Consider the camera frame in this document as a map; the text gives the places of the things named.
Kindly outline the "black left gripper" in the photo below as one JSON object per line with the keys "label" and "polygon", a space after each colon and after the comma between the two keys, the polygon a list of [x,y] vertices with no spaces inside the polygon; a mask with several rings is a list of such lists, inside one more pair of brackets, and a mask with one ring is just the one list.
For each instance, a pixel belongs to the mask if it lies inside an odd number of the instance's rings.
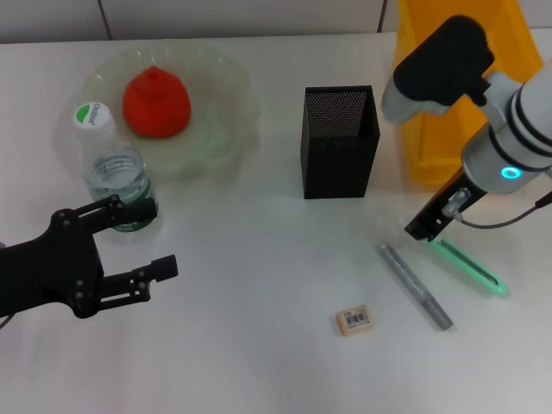
{"label": "black left gripper", "polygon": [[55,212],[42,235],[1,249],[1,316],[60,303],[85,319],[99,309],[149,301],[152,281],[159,283],[178,275],[176,257],[169,255],[103,278],[95,298],[104,271],[93,234],[106,229],[133,232],[155,218],[152,198],[124,203],[118,195],[76,210]]}

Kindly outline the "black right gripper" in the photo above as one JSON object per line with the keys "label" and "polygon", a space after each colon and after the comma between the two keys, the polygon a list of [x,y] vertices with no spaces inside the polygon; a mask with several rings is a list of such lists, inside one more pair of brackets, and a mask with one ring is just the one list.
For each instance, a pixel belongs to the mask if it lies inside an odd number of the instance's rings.
{"label": "black right gripper", "polygon": [[463,212],[487,194],[480,189],[463,170],[459,170],[424,207],[424,216],[414,217],[405,231],[416,241],[432,241],[453,220],[446,216],[445,207],[453,203],[453,209]]}

